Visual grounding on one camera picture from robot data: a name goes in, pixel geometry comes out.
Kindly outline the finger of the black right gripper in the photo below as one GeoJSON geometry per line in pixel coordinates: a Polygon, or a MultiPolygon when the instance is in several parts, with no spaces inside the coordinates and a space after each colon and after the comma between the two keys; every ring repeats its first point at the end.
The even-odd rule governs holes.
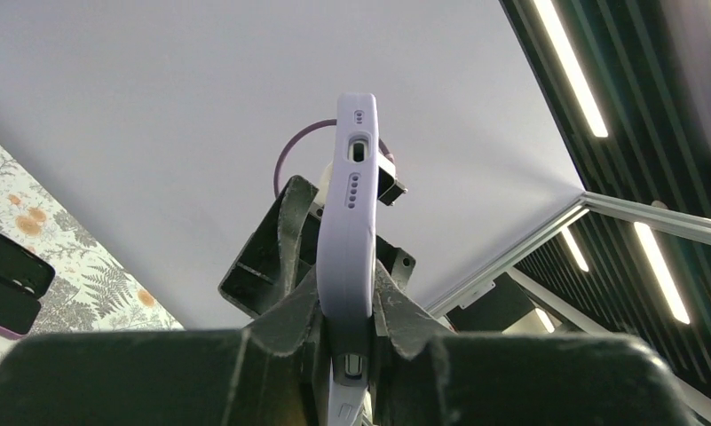
{"type": "Polygon", "coordinates": [[[403,248],[393,246],[381,236],[376,237],[376,256],[398,288],[407,284],[416,265],[415,259],[403,248]]]}
{"type": "Polygon", "coordinates": [[[315,263],[318,188],[293,176],[221,280],[219,294],[255,319],[300,284],[315,263]]]}

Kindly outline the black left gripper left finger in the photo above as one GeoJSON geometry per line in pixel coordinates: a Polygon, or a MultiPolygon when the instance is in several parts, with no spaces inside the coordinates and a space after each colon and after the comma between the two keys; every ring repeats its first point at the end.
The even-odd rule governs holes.
{"type": "Polygon", "coordinates": [[[309,273],[239,329],[28,338],[0,364],[0,425],[323,425],[328,374],[309,273]]]}

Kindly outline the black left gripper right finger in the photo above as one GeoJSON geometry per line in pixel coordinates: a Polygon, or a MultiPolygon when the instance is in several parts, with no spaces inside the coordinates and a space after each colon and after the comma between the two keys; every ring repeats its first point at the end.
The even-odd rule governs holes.
{"type": "Polygon", "coordinates": [[[375,270],[379,425],[693,425],[666,363],[629,335],[454,333],[375,270]]]}

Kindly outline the dark phone case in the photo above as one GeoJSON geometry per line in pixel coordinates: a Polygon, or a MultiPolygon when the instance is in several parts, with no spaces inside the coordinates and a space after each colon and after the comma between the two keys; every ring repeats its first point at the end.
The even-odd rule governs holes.
{"type": "Polygon", "coordinates": [[[41,303],[26,289],[0,280],[0,335],[20,338],[27,335],[41,311],[41,303]]]}

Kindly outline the bare black phone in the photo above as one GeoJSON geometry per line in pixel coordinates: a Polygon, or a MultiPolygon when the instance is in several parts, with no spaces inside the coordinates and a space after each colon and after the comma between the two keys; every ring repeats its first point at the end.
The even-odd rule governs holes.
{"type": "Polygon", "coordinates": [[[0,280],[16,284],[36,299],[43,297],[56,276],[41,257],[0,233],[0,280]]]}

